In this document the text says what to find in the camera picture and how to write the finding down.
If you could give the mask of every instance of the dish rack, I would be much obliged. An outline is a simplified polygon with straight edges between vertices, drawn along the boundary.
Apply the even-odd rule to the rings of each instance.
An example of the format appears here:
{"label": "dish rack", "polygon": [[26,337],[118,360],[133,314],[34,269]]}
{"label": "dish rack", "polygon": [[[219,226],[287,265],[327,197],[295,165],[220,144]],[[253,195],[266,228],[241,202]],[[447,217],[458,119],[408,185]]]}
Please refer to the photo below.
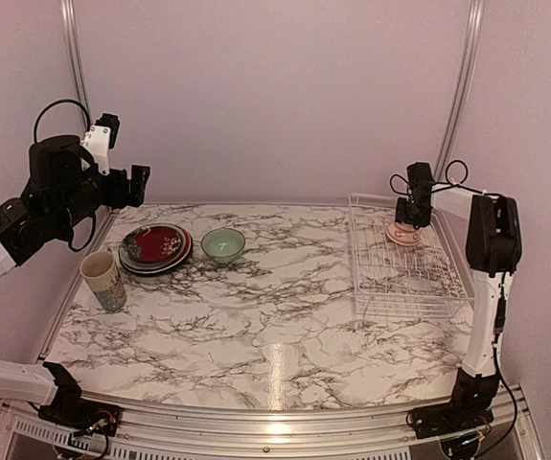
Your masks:
{"label": "dish rack", "polygon": [[396,199],[350,194],[356,312],[400,318],[451,318],[472,303],[471,272],[443,215],[433,210],[415,246],[385,236]]}

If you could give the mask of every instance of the green bowl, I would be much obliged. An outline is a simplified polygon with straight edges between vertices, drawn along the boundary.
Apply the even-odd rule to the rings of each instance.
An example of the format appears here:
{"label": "green bowl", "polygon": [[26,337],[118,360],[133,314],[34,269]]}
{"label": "green bowl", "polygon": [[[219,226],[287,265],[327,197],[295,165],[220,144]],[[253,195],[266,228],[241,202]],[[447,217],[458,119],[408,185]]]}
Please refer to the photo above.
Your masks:
{"label": "green bowl", "polygon": [[202,238],[200,247],[209,259],[218,264],[230,264],[245,248],[243,233],[232,228],[212,230]]}

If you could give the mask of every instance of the cup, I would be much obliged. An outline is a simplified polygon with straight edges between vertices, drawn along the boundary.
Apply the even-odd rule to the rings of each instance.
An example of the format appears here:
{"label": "cup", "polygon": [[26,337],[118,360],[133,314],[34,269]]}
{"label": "cup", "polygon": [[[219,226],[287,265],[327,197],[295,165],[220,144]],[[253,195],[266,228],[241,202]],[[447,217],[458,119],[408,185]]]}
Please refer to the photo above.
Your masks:
{"label": "cup", "polygon": [[83,259],[80,274],[106,311],[120,311],[126,304],[120,270],[110,251],[96,251]]}

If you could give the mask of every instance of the wire rack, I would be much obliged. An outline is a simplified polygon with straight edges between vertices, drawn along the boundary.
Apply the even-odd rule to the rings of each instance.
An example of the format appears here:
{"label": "wire rack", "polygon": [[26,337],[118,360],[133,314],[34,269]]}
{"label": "wire rack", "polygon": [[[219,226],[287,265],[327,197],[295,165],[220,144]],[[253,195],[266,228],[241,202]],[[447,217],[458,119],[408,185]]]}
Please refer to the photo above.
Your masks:
{"label": "wire rack", "polygon": [[350,230],[356,311],[402,318],[451,318],[472,302],[469,269],[447,222],[433,212],[420,242],[400,246],[387,239],[396,201],[351,194]]}

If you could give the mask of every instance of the white wall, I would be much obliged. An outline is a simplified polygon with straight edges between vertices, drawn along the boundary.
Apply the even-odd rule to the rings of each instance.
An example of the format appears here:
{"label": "white wall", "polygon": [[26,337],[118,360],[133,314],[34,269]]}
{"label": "white wall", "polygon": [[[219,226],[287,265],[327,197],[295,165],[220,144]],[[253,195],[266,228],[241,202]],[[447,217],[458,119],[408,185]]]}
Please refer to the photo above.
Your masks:
{"label": "white wall", "polygon": [[487,2],[454,157],[469,163],[472,186],[517,199],[523,255],[503,367],[551,460],[551,1]]}
{"label": "white wall", "polygon": [[470,1],[78,2],[90,102],[148,200],[329,202],[434,162]]}
{"label": "white wall", "polygon": [[[0,0],[0,204],[28,180],[35,116],[73,94],[61,25],[59,2]],[[55,109],[39,133],[79,133],[79,120],[75,109]],[[0,280],[0,358],[35,358],[77,260],[53,242]]]}

